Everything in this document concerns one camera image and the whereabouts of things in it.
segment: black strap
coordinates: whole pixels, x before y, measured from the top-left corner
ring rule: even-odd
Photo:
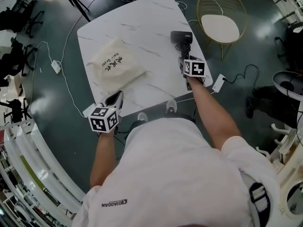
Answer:
[[[250,200],[256,207],[260,227],[265,227],[270,216],[270,200],[262,183],[255,182],[249,189]]]

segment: marble table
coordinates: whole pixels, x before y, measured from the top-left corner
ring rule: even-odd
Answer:
[[[170,41],[171,31],[192,32],[175,0],[138,0],[110,11],[78,30],[84,67],[95,102],[105,91],[98,85],[93,68],[87,63],[113,38],[121,38],[147,72],[126,85],[121,116],[188,94],[178,57]],[[190,55],[205,61],[193,35]],[[205,85],[213,79],[206,63]]]

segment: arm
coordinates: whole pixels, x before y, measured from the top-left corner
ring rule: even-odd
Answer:
[[[240,136],[240,131],[228,112],[213,98],[206,88],[196,79],[188,77],[202,123],[209,133],[214,146],[222,145],[232,136]]]
[[[103,182],[116,167],[114,131],[102,133],[98,140],[95,160],[90,173],[90,188],[102,186]]]

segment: hand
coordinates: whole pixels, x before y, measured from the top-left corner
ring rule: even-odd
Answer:
[[[191,88],[203,86],[203,84],[194,77],[187,77],[188,82],[190,83]]]

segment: beige cloth bag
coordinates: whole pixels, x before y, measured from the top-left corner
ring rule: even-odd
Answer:
[[[93,66],[99,85],[108,93],[116,92],[145,72],[121,39],[112,39],[87,66]]]

